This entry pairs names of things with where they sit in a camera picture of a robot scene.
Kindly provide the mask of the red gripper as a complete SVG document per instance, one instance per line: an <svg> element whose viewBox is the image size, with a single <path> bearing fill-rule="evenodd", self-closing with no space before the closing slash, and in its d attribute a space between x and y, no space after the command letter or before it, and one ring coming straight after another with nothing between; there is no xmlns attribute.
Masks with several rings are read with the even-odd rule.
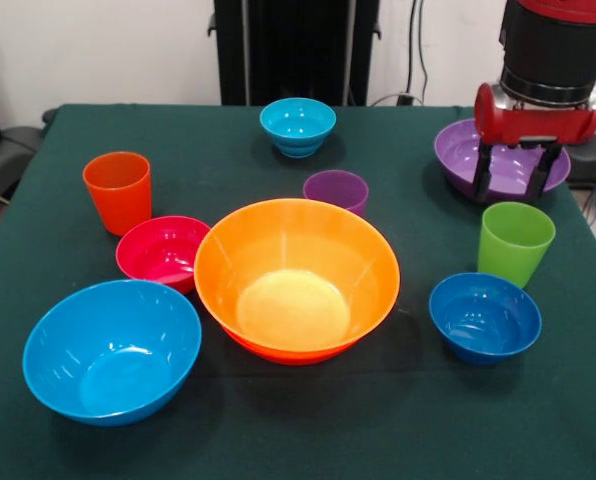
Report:
<svg viewBox="0 0 596 480"><path fill-rule="evenodd" d="M548 108L510 97L499 84L483 83L477 91L474 119L482 141L473 178L476 202L484 202L489 190L492 145L553 142L544 145L527 185L527 200L536 201L562 152L561 145L583 143L596 133L596 87L579 107Z"/></svg>

